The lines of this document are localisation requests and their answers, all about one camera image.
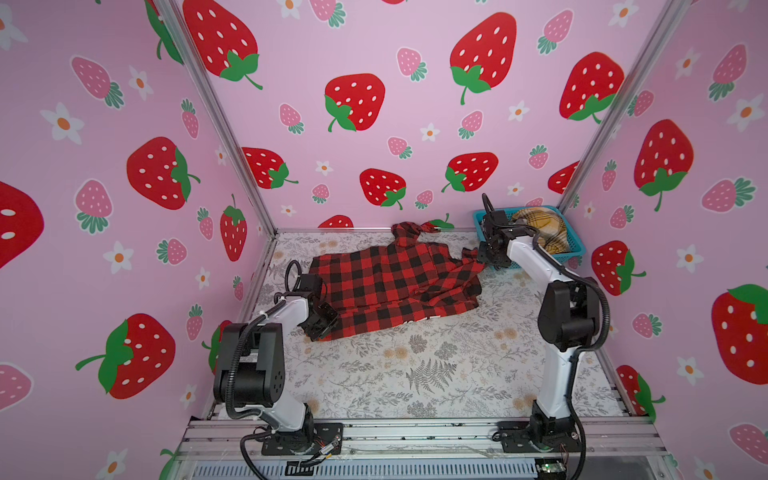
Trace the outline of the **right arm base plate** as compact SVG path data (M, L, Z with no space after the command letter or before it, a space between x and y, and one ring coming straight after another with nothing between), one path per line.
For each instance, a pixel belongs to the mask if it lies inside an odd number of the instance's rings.
M581 450L581 442L576 430L541 435L525 421L498 422L491 440L499 442L505 453L578 453Z

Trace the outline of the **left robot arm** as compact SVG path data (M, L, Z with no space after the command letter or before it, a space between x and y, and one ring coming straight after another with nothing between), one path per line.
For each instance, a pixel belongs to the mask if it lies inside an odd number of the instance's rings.
M301 274L291 291L249 323L233 323L221 334L213 387L214 398L232 420L257 417L273 433L303 445L315 436L305 404L284 391L287 382L284 343L299 328L311 341L323 340L338 313L322 298L323 281Z

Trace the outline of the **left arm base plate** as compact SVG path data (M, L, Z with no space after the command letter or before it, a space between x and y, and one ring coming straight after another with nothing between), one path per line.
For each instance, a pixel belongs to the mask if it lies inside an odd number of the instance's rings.
M265 440L262 456L302 456L341 452L344 425L320 422L294 432L276 432Z

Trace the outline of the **red black plaid shirt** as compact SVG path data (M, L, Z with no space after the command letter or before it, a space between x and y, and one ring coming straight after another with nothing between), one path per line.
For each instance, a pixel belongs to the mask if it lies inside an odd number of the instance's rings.
M477 308L482 293L479 274L485 268L478 251L464 248L455 258L447 244L420 239L446 225L442 220L402 222L391 227L394 240L387 245L314 258L309 272L323 280L325 300L339 315L328 338L348 338Z

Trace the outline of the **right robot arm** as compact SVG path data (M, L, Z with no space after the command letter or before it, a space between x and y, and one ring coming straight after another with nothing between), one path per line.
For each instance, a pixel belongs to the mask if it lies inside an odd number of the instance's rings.
M502 210L484 204L478 259L496 269L514 264L543 292L538 331L548 344L543 385L528 425L507 438L540 451L562 440L581 440L572 396L580 356L599 349L607 338L610 309L605 294L591 279L570 271L541 245L541 231L513 221Z

